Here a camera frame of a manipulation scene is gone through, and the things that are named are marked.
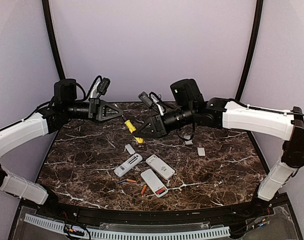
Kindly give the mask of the yellow handled screwdriver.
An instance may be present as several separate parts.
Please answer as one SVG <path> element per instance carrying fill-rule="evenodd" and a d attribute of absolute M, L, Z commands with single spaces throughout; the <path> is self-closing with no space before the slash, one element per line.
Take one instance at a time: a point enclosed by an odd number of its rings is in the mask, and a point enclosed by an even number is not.
<path fill-rule="evenodd" d="M 124 121 L 124 124 L 127 126 L 128 130 L 130 131 L 130 133 L 133 135 L 133 133 L 136 131 L 136 127 L 124 115 L 122 115 L 122 119 Z M 139 137 L 135 137 L 135 136 L 133 136 L 133 137 L 137 141 L 138 144 L 143 144 L 144 143 L 143 138 L 139 138 Z"/>

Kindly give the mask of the grey remote battery cover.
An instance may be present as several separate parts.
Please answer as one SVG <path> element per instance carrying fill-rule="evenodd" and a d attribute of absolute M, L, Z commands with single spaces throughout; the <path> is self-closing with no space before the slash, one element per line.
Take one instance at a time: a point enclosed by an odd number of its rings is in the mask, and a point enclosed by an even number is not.
<path fill-rule="evenodd" d="M 133 154 L 136 153 L 136 151 L 134 150 L 134 148 L 133 148 L 130 144 L 126 144 L 126 145 L 125 145 L 125 149 L 128 151 L 128 153 L 129 153 L 130 155 L 133 155 Z"/>

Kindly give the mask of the grey remote control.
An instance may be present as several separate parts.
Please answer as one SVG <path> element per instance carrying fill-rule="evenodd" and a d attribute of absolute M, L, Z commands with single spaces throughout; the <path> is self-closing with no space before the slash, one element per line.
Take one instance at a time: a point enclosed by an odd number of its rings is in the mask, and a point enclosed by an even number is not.
<path fill-rule="evenodd" d="M 135 153 L 129 159 L 127 159 L 124 163 L 122 163 L 119 167 L 114 170 L 114 173 L 118 177 L 124 176 L 128 173 L 131 169 L 133 169 L 137 164 L 139 164 L 143 160 L 143 157 Z"/>

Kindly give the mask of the white battery cover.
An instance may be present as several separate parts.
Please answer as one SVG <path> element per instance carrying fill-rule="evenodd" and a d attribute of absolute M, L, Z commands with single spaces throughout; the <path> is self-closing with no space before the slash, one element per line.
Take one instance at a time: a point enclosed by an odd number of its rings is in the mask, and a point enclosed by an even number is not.
<path fill-rule="evenodd" d="M 185 145 L 187 145 L 187 146 L 190 146 L 190 145 L 192 145 L 192 144 L 193 144 L 193 141 L 192 141 L 192 140 L 185 141 Z"/>

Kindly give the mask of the white remote with battery bay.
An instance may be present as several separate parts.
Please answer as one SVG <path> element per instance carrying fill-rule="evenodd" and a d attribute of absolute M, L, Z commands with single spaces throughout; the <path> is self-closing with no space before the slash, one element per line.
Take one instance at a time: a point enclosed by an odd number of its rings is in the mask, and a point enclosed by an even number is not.
<path fill-rule="evenodd" d="M 175 174 L 175 170 L 155 154 L 147 158 L 145 162 L 165 180 Z"/>

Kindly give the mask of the orange AA battery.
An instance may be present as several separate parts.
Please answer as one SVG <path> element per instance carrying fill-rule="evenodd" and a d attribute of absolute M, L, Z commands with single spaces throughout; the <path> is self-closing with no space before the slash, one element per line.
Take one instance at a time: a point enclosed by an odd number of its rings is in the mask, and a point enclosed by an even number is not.
<path fill-rule="evenodd" d="M 129 178 L 127 178 L 127 179 L 126 179 L 126 181 L 127 181 L 127 182 L 130 182 L 130 183 L 135 183 L 135 184 L 137 183 L 137 181 L 136 181 L 136 180 L 129 179 Z"/>
<path fill-rule="evenodd" d="M 141 194 L 142 194 L 142 195 L 145 193 L 146 189 L 147 189 L 147 185 L 145 184 L 145 185 L 143 186 L 142 191 L 141 191 Z"/>

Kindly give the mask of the white remote sliding cover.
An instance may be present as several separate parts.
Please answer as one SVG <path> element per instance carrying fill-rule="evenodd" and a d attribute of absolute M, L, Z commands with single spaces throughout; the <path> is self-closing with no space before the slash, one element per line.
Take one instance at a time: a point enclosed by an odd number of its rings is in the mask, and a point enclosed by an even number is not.
<path fill-rule="evenodd" d="M 198 155 L 204 157 L 206 155 L 205 149 L 203 147 L 197 148 Z"/>

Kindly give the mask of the white remote control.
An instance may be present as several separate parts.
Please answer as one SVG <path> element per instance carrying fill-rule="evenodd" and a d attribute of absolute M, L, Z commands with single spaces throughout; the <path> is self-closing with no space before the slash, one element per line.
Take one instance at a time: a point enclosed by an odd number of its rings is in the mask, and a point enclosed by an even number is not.
<path fill-rule="evenodd" d="M 161 182 L 152 169 L 148 169 L 140 175 L 157 198 L 161 198 L 168 193 L 167 187 Z"/>

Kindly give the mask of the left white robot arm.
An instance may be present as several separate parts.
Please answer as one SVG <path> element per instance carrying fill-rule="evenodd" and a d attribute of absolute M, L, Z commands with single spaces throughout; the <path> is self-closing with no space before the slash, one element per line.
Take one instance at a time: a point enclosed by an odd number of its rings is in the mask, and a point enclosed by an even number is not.
<path fill-rule="evenodd" d="M 110 85 L 110 79 L 97 76 L 82 99 L 77 91 L 84 90 L 75 79 L 63 79 L 54 84 L 50 101 L 39 105 L 30 115 L 0 128 L 0 159 L 12 150 L 40 137 L 59 131 L 71 120 L 89 120 L 104 123 L 119 118 L 124 111 L 101 100 Z M 0 163 L 0 191 L 20 199 L 43 205 L 52 218 L 62 214 L 62 206 L 50 198 L 50 191 L 39 184 L 18 176 Z"/>

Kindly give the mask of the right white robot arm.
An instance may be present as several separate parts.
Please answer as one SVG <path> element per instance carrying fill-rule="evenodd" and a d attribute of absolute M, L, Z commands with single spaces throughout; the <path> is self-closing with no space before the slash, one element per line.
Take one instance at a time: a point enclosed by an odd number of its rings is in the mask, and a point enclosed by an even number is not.
<path fill-rule="evenodd" d="M 192 124 L 215 129 L 238 129 L 284 140 L 283 154 L 260 183 L 247 213 L 257 217 L 266 202 L 304 166 L 304 114 L 299 107 L 278 110 L 252 106 L 233 98 L 214 97 L 205 101 L 194 79 L 179 80 L 170 86 L 178 108 L 146 119 L 134 131 L 137 138 L 159 139 L 169 132 Z"/>

